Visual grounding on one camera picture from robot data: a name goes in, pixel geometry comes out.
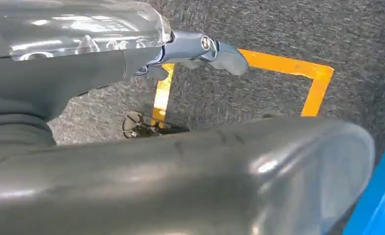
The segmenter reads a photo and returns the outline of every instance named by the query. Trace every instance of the clear plastic cover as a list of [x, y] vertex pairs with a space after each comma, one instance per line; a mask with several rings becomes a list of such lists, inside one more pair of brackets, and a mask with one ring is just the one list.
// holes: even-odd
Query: clear plastic cover
[[151, 5], [114, 0], [0, 0], [0, 57], [23, 61], [160, 47], [170, 24]]

